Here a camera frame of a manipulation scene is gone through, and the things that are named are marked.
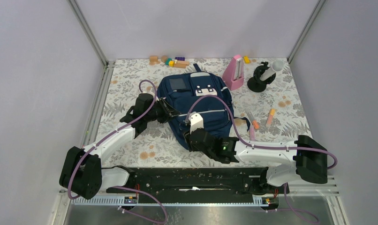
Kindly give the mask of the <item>navy blue student backpack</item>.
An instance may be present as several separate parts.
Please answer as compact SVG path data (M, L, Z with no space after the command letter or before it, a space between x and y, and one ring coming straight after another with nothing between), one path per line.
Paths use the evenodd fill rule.
M195 71L164 77L158 88L159 99L166 100L180 115L169 121L178 143L189 149L184 133L189 131L187 113L199 113L205 130L211 135L228 137L232 127L233 100L230 90L221 77L205 72L194 64Z

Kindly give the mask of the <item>light purple marker pen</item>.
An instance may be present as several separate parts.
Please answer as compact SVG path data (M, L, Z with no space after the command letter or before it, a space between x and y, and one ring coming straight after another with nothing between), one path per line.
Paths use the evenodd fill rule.
M250 126L249 128L249 139L255 141L255 129L253 126Z

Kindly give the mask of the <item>orange grey marker pen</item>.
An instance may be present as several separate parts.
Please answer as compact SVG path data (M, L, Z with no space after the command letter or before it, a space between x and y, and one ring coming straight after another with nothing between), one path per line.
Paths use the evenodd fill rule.
M248 116L251 124L253 125L254 129L259 129L259 124L256 121L256 119L255 119L254 115L252 114L252 112L250 110L247 110L246 114L247 114L247 116Z

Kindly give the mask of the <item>orange pink highlighter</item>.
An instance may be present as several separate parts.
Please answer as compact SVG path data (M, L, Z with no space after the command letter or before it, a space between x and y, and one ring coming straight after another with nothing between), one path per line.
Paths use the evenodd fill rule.
M272 121L273 121L273 118L274 118L274 115L275 115L275 112L276 112L276 110L275 110L274 108L272 108L272 109L269 111L269 113L268 113L268 117L267 117L267 120L266 120L266 124L265 124L265 126L266 126L267 128L270 128L270 127L271 127L271 125L272 125Z

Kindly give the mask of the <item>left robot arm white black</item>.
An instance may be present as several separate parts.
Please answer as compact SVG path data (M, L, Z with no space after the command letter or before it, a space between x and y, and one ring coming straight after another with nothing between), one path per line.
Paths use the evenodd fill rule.
M123 166L102 168L102 164L118 149L133 141L149 122L167 123L180 115L164 98L141 93L136 102L120 119L109 134L82 148L68 150L59 178L59 185L69 194L84 199L93 198L98 192L118 186L123 192L134 190L136 181Z

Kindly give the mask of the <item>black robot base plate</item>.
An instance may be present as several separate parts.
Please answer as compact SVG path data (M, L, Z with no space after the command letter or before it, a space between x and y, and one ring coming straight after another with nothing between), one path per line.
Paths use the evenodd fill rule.
M289 188L261 184L265 168L134 168L125 187L138 189L154 196L169 199L200 196L211 199L238 198L246 195L282 194Z

